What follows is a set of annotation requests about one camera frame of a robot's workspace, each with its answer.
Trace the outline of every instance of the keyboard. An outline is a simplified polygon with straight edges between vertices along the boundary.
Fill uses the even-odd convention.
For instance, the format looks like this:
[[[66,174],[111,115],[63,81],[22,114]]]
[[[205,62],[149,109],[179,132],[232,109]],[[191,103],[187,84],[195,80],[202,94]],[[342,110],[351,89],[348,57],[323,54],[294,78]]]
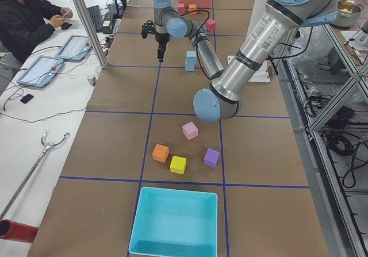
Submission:
[[[102,16],[99,10],[99,6],[95,5],[87,8],[88,13],[90,14],[94,29],[96,32],[100,32],[102,28]]]

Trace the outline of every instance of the red cylinder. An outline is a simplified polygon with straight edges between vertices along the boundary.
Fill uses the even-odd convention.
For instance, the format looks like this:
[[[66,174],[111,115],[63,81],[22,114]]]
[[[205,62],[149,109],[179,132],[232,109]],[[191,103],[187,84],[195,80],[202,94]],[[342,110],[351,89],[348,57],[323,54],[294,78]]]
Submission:
[[[16,221],[0,221],[0,239],[32,243],[35,240],[38,227]]]

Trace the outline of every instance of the smartphone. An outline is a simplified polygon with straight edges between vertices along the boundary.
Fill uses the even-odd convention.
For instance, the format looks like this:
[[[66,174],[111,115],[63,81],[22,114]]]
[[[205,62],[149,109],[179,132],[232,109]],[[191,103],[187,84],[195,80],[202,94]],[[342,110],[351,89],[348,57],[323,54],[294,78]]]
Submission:
[[[28,103],[32,98],[33,98],[33,95],[31,95],[31,94],[28,93],[26,96],[24,96],[23,98],[21,98],[21,102],[22,103]]]
[[[62,17],[66,17],[69,13],[70,13],[71,9],[68,9],[63,15]]]

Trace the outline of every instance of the black jacket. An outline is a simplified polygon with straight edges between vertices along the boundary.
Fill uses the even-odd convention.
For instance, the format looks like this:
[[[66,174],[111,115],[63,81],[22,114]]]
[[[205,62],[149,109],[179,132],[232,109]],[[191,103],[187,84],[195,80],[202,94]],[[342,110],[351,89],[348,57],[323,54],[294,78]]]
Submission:
[[[0,0],[0,40],[21,63],[55,31],[44,18],[49,20],[61,10],[46,0],[24,2]]]

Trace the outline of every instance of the reacher grabber tool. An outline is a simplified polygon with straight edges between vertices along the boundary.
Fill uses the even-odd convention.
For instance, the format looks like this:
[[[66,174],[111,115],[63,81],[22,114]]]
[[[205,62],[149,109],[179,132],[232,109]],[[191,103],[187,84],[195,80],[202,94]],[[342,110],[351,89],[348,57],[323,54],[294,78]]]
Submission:
[[[53,143],[53,142],[49,142],[46,143],[45,142],[45,137],[47,135],[47,132],[45,132],[42,135],[41,138],[41,144],[44,146],[44,150],[42,151],[42,153],[40,154],[39,158],[36,160],[35,164],[33,165],[33,167],[30,169],[28,175],[25,177],[25,179],[22,181],[22,183],[20,184],[18,190],[14,193],[13,197],[10,199],[9,203],[6,205],[4,211],[1,213],[0,215],[0,220],[2,220],[5,216],[5,214],[7,213],[7,211],[9,210],[9,208],[12,206],[12,204],[14,203],[14,201],[16,200],[16,198],[18,197],[19,193],[22,191],[23,187],[26,185],[27,181],[29,180],[29,178],[32,176],[33,172],[36,170],[37,166],[40,164],[42,158],[47,154],[47,152],[52,149],[53,147],[56,147],[58,145],[60,145],[62,142],[64,142],[66,140],[66,138],[68,138],[69,133],[67,132],[64,137],[61,139],[60,142],[58,143]]]

